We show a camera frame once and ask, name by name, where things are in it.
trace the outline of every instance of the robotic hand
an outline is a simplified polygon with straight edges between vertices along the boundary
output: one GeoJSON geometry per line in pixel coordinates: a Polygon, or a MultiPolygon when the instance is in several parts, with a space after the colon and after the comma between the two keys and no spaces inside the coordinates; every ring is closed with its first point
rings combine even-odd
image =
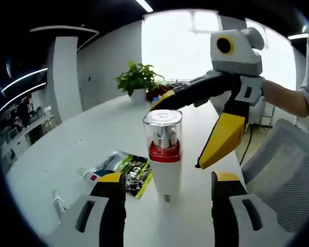
{"type": "Polygon", "coordinates": [[[262,59],[253,51],[263,49],[264,41],[255,28],[225,30],[211,35],[213,70],[191,80],[183,88],[168,91],[152,110],[176,110],[186,105],[198,107],[210,97],[231,91],[223,113],[198,158],[196,167],[205,169],[232,150],[244,135],[250,107],[259,105],[262,96],[262,59]]]}

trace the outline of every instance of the ceiling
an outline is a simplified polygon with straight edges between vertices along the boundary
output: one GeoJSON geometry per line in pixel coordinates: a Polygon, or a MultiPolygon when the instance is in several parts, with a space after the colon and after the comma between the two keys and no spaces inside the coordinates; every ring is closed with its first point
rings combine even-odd
{"type": "MultiPolygon", "coordinates": [[[[284,36],[301,32],[303,24],[296,18],[291,5],[283,0],[246,1],[204,1],[204,0],[146,0],[154,12],[172,9],[210,9],[219,14],[260,22],[284,36]]],[[[2,66],[1,87],[13,81],[14,77],[43,68],[47,51],[57,35],[66,35],[66,30],[39,31],[28,33],[32,28],[50,25],[69,25],[99,31],[97,39],[121,26],[141,20],[147,12],[135,0],[47,0],[34,6],[29,2],[13,1],[5,6],[7,51],[2,66]],[[12,78],[7,76],[6,63],[12,70],[12,78]]],[[[81,41],[88,39],[83,32],[71,32],[81,41]]],[[[293,45],[305,53],[305,40],[293,45]]]]}

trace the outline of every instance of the ceiling light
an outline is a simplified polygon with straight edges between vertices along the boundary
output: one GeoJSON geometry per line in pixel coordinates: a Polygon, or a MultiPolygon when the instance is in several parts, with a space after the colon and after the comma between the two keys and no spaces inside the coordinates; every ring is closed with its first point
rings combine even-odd
{"type": "Polygon", "coordinates": [[[16,82],[19,82],[20,80],[23,80],[24,78],[29,77],[29,76],[32,76],[32,75],[34,75],[34,74],[36,74],[36,73],[43,72],[43,71],[45,71],[45,70],[47,70],[47,69],[48,69],[48,68],[43,68],[43,69],[34,71],[34,72],[30,73],[30,74],[24,75],[24,76],[22,76],[21,78],[18,78],[17,80],[13,81],[13,82],[10,83],[9,85],[5,86],[4,89],[1,90],[1,93],[3,93],[5,90],[7,90],[7,88],[13,86],[16,82]]]}
{"type": "Polygon", "coordinates": [[[302,34],[288,36],[288,39],[289,40],[295,40],[295,39],[308,38],[308,37],[309,37],[308,33],[302,33],[302,34]]]}
{"type": "Polygon", "coordinates": [[[145,0],[136,0],[136,2],[138,2],[138,4],[141,5],[146,10],[146,12],[148,13],[153,12],[153,9],[145,0]]]}
{"type": "Polygon", "coordinates": [[[22,92],[21,94],[18,94],[16,97],[14,97],[14,98],[12,98],[11,100],[9,100],[3,107],[1,107],[1,108],[0,108],[0,111],[2,111],[3,108],[5,108],[5,107],[6,107],[7,105],[9,105],[10,103],[12,103],[14,100],[16,100],[17,98],[21,97],[23,94],[26,94],[27,92],[30,92],[31,90],[36,89],[36,88],[38,88],[38,87],[41,87],[41,86],[45,85],[46,83],[47,83],[47,82],[41,83],[41,84],[39,84],[39,85],[37,85],[37,86],[34,86],[34,87],[32,87],[32,88],[30,88],[30,89],[28,89],[28,90],[22,92]]]}

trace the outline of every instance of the snack package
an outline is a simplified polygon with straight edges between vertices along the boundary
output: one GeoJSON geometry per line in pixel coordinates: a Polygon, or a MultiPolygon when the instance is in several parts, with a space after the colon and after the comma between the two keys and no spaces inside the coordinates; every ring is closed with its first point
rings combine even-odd
{"type": "Polygon", "coordinates": [[[122,151],[115,151],[92,171],[102,177],[108,173],[121,172],[126,176],[126,192],[141,198],[152,178],[150,160],[122,151]]]}

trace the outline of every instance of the floor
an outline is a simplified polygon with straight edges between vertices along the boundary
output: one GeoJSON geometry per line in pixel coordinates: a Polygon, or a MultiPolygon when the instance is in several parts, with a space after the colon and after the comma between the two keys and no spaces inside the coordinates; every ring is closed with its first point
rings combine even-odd
{"type": "MultiPolygon", "coordinates": [[[[258,150],[262,142],[265,140],[267,137],[267,134],[269,133],[271,129],[267,127],[256,127],[253,130],[253,136],[252,136],[252,141],[251,144],[249,145],[249,148],[245,154],[244,160],[241,164],[243,166],[246,164],[246,162],[255,154],[255,152],[258,150]]],[[[236,154],[237,154],[237,159],[240,162],[243,158],[243,154],[246,150],[246,147],[249,142],[250,138],[250,128],[247,128],[246,133],[243,136],[242,142],[239,144],[239,146],[235,149],[236,154]]]]}

